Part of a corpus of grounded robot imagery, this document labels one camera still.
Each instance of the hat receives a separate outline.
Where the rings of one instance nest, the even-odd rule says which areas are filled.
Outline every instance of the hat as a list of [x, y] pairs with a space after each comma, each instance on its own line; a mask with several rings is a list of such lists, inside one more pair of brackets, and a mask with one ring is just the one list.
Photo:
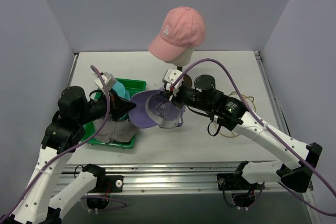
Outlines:
[[146, 129], [158, 125], [160, 128], [171, 129], [183, 125], [185, 107], [178, 108], [168, 98], [161, 96], [161, 92], [163, 91], [143, 91], [131, 98], [136, 107], [128, 115], [136, 127]]
[[204, 39], [205, 24], [200, 13], [180, 6], [168, 12], [148, 51], [160, 60], [171, 61], [186, 48], [199, 46]]

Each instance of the green basket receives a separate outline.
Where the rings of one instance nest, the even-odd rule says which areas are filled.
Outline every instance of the green basket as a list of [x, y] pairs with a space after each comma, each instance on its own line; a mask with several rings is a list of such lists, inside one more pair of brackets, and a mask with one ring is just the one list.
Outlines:
[[[120, 81], [125, 89], [129, 92], [130, 97], [135, 95], [136, 93], [139, 93], [141, 91], [144, 91], [146, 89], [146, 82], [145, 81], [138, 81], [138, 80], [128, 80], [128, 79], [118, 79]], [[96, 93], [95, 99], [100, 96], [100, 93]], [[86, 124], [84, 126], [85, 129], [85, 136], [81, 141], [84, 141], [88, 139], [89, 136], [91, 136], [95, 132], [95, 127], [92, 122]], [[95, 138], [91, 139], [88, 143], [92, 145], [105, 145], [105, 146], [114, 146], [114, 147], [120, 147], [120, 148], [128, 148], [131, 149], [134, 146], [134, 141], [136, 139], [137, 135], [134, 135], [128, 143], [103, 143], [101, 141], [97, 141]]]

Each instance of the white table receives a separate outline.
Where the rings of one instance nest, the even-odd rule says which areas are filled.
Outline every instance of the white table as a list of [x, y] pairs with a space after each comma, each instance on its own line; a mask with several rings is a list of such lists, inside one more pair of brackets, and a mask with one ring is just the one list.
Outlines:
[[[252, 51], [196, 51], [192, 62], [213, 58], [222, 62], [233, 76], [243, 94], [255, 97], [257, 113], [276, 126], [269, 98]], [[73, 72], [72, 86], [81, 86], [86, 96], [96, 87], [90, 65], [99, 71], [109, 72], [117, 78], [137, 79], [147, 82], [147, 90], [162, 86], [166, 64], [149, 52], [81, 52]], [[211, 74], [217, 89], [230, 94], [234, 88], [224, 71], [212, 62], [202, 63], [189, 72], [194, 80], [201, 74]], [[68, 164], [172, 164], [206, 162], [269, 161], [276, 158], [251, 140], [239, 136], [211, 137], [207, 133], [209, 120], [188, 109], [181, 128], [153, 127], [141, 130], [134, 148], [123, 150], [108, 146], [84, 145], [77, 149]]]

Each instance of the purple cable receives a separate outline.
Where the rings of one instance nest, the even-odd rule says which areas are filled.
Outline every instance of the purple cable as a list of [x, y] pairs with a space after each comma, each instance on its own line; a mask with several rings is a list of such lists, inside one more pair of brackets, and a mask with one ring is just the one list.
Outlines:
[[[231, 74], [227, 71], [227, 69], [224, 67], [224, 65], [222, 63], [220, 63], [218, 60], [214, 60], [214, 59], [202, 59], [202, 60], [198, 60], [196, 62], [194, 62], [193, 64], [191, 64], [189, 67], [187, 67], [183, 73], [175, 80], [175, 82], [171, 85], [171, 89], [182, 79], [182, 77], [193, 67], [195, 67], [196, 65], [205, 62], [205, 61], [210, 61], [210, 62], [214, 62], [216, 64], [218, 64], [226, 73], [226, 75], [228, 76], [230, 82], [232, 83], [233, 87], [235, 88], [240, 100], [242, 101], [242, 103], [245, 105], [246, 109], [248, 110], [249, 113], [251, 113], [251, 115], [254, 117], [254, 119], [261, 125], [261, 126], [265, 126], [264, 123], [258, 118], [258, 116], [254, 113], [254, 111], [249, 107], [249, 105], [247, 104], [247, 102], [245, 101], [245, 99], [243, 98], [242, 94], [240, 93], [240, 91], [237, 88], [236, 83], [233, 81], [233, 78], [231, 76]], [[325, 185], [326, 187], [332, 192], [332, 194], [336, 197], [336, 191], [335, 189], [327, 182], [327, 180], [314, 168], [312, 167], [307, 161], [305, 161], [299, 154], [297, 154], [288, 144], [286, 144], [286, 142], [284, 140], [281, 139], [280, 136], [278, 136], [272, 129], [270, 129], [268, 126], [266, 126], [266, 129], [269, 131], [269, 133], [271, 133], [271, 135], [273, 135], [284, 147], [286, 147], [299, 161], [301, 161], [302, 164], [306, 165]], [[312, 207], [311, 204], [309, 204], [308, 202], [304, 201], [301, 199], [301, 197], [299, 195], [297, 195], [296, 193], [292, 192], [289, 188], [286, 188], [286, 190], [288, 190], [292, 195], [294, 195], [296, 198], [298, 198], [299, 200], [303, 201], [307, 206]], [[322, 211], [316, 207], [313, 207], [312, 209], [316, 210], [317, 212], [323, 214], [323, 215], [327, 215], [327, 216], [336, 216], [336, 213], [329, 213], [329, 212], [325, 212]]]
[[[262, 183], [262, 185], [261, 185], [261, 189], [260, 189], [260, 191], [259, 191], [259, 193], [258, 193], [257, 198], [256, 198], [256, 199], [252, 202], [252, 204], [249, 205], [247, 208], [250, 208], [250, 207], [252, 207], [253, 205], [256, 204], [256, 202], [260, 199], [260, 195], [261, 195], [261, 193], [263, 192], [264, 189], [265, 189], [265, 182]], [[236, 196], [238, 196], [238, 195], [241, 195], [241, 194], [236, 194], [235, 196], [232, 197], [233, 202], [235, 202], [234, 200], [235, 200]]]
[[[97, 68], [95, 68], [94, 66], [90, 66], [91, 69], [97, 74], [99, 80], [101, 81], [101, 84], [103, 85], [105, 94], [109, 93], [109, 90], [103, 80], [103, 78], [101, 77], [100, 72], [97, 70]], [[17, 201], [17, 203], [15, 204], [15, 206], [0, 220], [0, 224], [4, 223], [4, 221], [12, 214], [12, 212], [17, 208], [17, 206], [21, 203], [21, 201], [25, 198], [25, 196], [27, 195], [27, 193], [29, 192], [29, 190], [32, 188], [32, 186], [36, 183], [36, 181], [39, 179], [39, 177], [42, 175], [43, 171], [45, 171], [47, 169], [48, 166], [50, 166], [55, 160], [59, 159], [60, 157], [64, 156], [65, 154], [74, 151], [75, 149], [77, 149], [78, 147], [81, 147], [82, 145], [86, 144], [88, 141], [90, 141], [91, 139], [93, 139], [100, 131], [101, 129], [104, 127], [104, 125], [106, 124], [106, 121], [109, 118], [109, 114], [110, 114], [110, 97], [109, 95], [106, 96], [106, 103], [107, 103], [107, 109], [106, 109], [106, 114], [105, 114], [105, 118], [102, 122], [102, 124], [100, 125], [100, 127], [96, 130], [96, 132], [94, 132], [88, 139], [86, 139], [85, 141], [67, 149], [66, 151], [58, 154], [57, 156], [53, 157], [47, 164], [45, 164], [41, 171], [38, 172], [38, 174], [36, 174], [35, 178], [29, 183], [29, 185], [26, 187], [26, 189], [24, 190], [24, 192], [22, 193], [22, 195], [20, 196], [19, 200]]]
[[121, 208], [125, 208], [125, 207], [127, 207], [127, 204], [126, 204], [126, 202], [124, 202], [124, 201], [117, 200], [117, 199], [111, 199], [111, 198], [109, 198], [109, 197], [104, 197], [104, 196], [91, 196], [91, 195], [86, 195], [86, 196], [83, 196], [82, 199], [105, 199], [105, 200], [114, 201], [114, 202], [123, 204], [123, 206], [119, 206], [119, 207], [110, 207], [110, 208], [100, 209], [100, 210], [98, 210], [99, 212], [105, 212], [105, 211], [117, 210], [117, 209], [121, 209]]

